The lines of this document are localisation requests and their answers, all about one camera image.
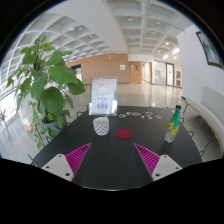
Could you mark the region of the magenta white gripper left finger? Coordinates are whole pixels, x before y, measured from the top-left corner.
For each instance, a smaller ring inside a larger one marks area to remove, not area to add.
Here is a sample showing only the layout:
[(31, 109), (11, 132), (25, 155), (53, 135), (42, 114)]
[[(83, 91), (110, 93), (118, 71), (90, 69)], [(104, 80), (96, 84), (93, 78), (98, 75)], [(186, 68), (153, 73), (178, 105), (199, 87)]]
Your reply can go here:
[(42, 169), (65, 180), (72, 181), (90, 146), (91, 144), (88, 143), (66, 155), (57, 154)]

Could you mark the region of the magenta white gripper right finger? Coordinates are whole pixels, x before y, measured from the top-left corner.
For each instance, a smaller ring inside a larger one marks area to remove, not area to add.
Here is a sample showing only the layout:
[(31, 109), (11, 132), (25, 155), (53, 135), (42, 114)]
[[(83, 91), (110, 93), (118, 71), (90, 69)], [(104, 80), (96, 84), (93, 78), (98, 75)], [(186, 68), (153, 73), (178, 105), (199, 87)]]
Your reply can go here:
[(182, 167), (168, 155), (158, 155), (139, 144), (134, 144), (140, 157), (154, 181), (180, 171)]

